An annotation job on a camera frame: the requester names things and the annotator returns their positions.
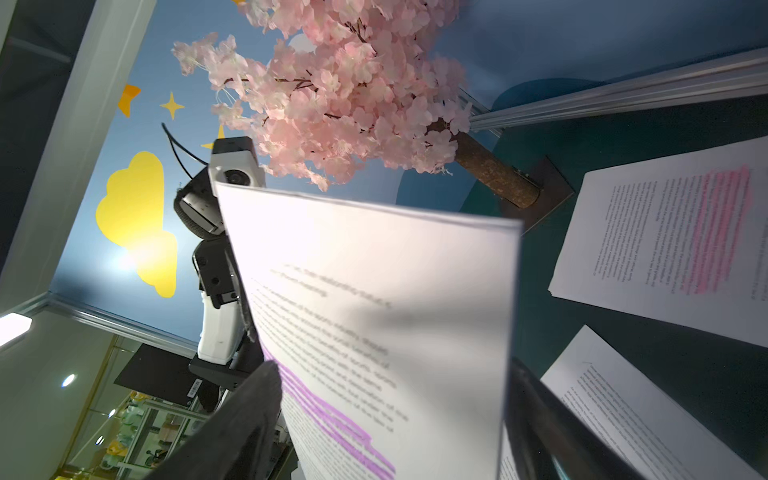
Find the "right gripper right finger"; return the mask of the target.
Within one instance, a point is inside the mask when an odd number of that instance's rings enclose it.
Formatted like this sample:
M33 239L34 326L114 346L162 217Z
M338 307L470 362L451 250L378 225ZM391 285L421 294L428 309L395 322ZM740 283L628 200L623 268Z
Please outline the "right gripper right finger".
M510 360L507 439L520 479L640 479L518 358Z

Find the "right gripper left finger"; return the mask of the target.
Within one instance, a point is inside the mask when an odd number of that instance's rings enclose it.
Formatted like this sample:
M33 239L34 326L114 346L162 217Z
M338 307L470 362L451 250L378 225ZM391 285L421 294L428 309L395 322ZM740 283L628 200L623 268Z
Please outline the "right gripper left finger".
M265 479L282 400L279 367L259 366L149 479Z

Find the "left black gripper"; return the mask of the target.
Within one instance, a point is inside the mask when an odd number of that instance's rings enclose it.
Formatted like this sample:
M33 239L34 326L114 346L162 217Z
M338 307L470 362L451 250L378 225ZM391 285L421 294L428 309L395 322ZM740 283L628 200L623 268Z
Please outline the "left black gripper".
M177 191L173 208L183 225L198 238L212 240L225 234L219 202L207 168Z

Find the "document with blue highlight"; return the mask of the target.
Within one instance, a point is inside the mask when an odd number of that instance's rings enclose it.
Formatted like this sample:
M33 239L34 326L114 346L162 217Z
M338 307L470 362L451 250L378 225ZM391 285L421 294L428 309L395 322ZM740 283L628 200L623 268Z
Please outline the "document with blue highlight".
M543 384L646 479L761 477L588 326Z

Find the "document with purple highlight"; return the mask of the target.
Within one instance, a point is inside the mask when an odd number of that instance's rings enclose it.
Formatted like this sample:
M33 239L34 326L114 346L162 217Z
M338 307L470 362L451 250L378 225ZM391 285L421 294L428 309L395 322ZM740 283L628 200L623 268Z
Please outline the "document with purple highlight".
M522 224L219 184L308 479L494 479Z

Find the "document with pink highlight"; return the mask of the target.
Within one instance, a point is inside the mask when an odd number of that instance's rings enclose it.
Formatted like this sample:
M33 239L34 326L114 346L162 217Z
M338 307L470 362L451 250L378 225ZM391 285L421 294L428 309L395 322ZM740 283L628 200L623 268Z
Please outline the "document with pink highlight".
M767 343L767 141L585 175L558 298Z

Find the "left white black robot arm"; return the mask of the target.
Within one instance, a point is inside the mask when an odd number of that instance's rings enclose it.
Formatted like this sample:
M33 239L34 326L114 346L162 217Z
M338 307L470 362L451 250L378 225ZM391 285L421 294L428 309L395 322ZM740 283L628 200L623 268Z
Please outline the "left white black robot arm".
M203 302L203 327L190 371L233 391L264 362L264 356L206 169L177 191L174 211L200 238L192 263Z

